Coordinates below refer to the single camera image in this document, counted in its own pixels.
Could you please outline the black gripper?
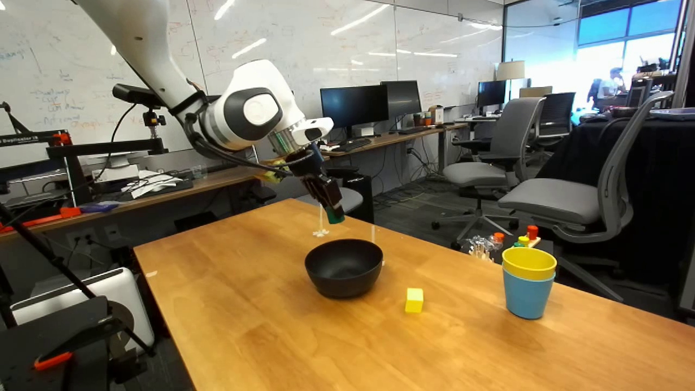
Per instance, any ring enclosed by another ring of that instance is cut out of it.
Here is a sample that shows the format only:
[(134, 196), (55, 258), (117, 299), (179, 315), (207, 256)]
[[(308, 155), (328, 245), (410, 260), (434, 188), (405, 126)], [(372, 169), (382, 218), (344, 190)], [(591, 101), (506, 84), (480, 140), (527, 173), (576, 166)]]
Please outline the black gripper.
[(287, 166), (295, 176), (304, 176), (302, 185), (307, 193), (321, 203), (325, 211), (340, 205), (340, 190), (333, 177), (312, 177), (321, 173), (321, 155), (314, 147), (304, 147), (285, 158)]

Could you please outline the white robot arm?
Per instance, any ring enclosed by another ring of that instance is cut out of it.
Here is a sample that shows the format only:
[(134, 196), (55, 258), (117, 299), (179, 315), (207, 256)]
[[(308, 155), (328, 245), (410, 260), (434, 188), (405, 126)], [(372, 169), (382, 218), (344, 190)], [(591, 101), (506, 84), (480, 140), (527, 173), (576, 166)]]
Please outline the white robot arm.
[(334, 122), (329, 117), (308, 120), (272, 61), (260, 58), (237, 67), (221, 96), (211, 100), (170, 53), (168, 0), (73, 2), (179, 120), (198, 151), (237, 158), (239, 149), (268, 139), (281, 163), (258, 166), (278, 177), (297, 176), (329, 224), (344, 218), (339, 185), (325, 173), (316, 145), (334, 127)]

